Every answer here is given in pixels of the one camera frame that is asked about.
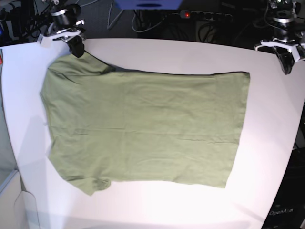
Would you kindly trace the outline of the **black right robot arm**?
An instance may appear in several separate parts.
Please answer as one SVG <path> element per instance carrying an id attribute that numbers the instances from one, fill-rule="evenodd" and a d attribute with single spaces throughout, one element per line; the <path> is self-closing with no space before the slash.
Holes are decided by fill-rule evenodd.
<path id="1" fill-rule="evenodd" d="M 72 55 L 80 58 L 84 54 L 85 29 L 81 26 L 85 24 L 83 19 L 79 20 L 81 7 L 78 4 L 65 4 L 65 0 L 48 0 L 51 7 L 51 23 L 47 32 L 40 34 L 38 43 L 43 47 L 50 46 L 54 40 L 65 42 Z"/>

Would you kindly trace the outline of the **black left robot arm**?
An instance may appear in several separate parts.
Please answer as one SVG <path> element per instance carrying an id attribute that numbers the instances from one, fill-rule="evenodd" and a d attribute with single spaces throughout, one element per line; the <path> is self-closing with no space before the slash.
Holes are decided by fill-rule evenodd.
<path id="1" fill-rule="evenodd" d="M 291 73 L 296 62 L 305 60 L 305 24 L 296 22 L 295 0 L 268 0 L 265 23 L 274 29 L 272 39 L 263 39 L 254 49 L 271 48 L 285 75 Z"/>

